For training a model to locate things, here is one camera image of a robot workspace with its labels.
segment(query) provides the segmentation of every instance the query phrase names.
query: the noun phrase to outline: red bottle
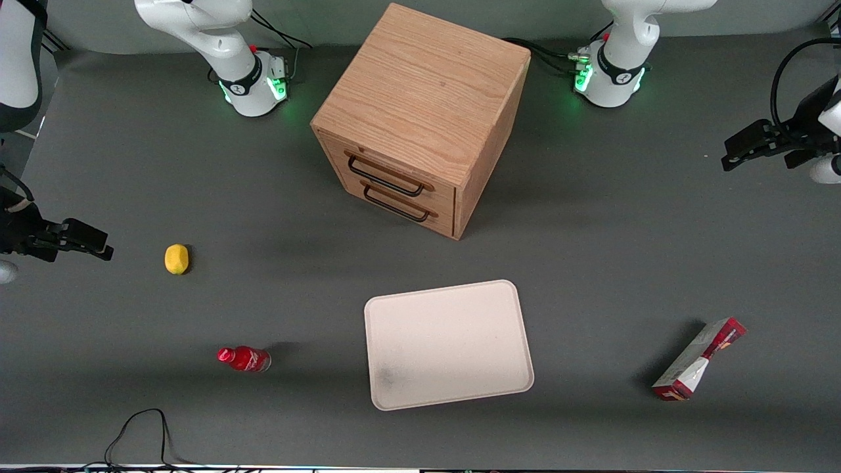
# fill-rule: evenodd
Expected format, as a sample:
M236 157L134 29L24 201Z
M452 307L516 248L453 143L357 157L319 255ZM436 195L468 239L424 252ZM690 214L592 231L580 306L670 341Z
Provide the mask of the red bottle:
M216 358L237 371L265 371L272 365L272 356L266 350L241 345L236 348L222 348Z

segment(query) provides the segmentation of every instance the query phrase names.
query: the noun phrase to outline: bottle cap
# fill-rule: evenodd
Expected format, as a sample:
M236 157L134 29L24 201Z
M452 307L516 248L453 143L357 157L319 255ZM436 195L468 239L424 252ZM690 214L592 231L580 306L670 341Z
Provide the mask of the bottle cap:
M222 348L217 354L216 359L221 361L222 363L229 363L232 359L234 359L234 350L233 348Z

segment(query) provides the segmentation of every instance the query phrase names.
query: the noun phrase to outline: wooden drawer unit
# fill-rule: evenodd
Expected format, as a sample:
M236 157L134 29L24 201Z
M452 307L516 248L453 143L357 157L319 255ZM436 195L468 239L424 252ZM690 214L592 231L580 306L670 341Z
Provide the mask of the wooden drawer unit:
M347 192L457 240L508 141L529 59L392 3L310 125Z

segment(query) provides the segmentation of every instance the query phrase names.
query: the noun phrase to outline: yellow lemon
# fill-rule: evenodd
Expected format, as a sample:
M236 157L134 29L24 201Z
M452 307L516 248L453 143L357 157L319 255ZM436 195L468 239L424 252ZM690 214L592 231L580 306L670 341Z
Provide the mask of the yellow lemon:
M184 274L190 265L190 255L184 245L172 245L167 248L167 255L163 258L167 271L172 274Z

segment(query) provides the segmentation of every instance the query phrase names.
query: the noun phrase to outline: green led light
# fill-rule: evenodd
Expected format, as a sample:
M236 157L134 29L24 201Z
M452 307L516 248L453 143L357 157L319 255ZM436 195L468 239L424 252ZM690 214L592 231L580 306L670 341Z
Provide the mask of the green led light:
M639 72L639 78L637 79L637 85L633 86L633 91L636 92L639 90L639 84L643 81L643 74L645 74L645 67Z
M219 82L219 87L222 89L222 93L225 95L225 102L230 104L230 97L228 97L228 91L225 90L225 86L222 85L222 82Z
M591 77L593 77L593 67L588 64L587 67L579 72L579 76L575 78L575 88L578 89L579 92L587 90L587 86L590 85Z
M283 79L272 79L271 77L266 77L266 83L269 88L272 89L274 98L276 98L278 102L286 98L286 81Z

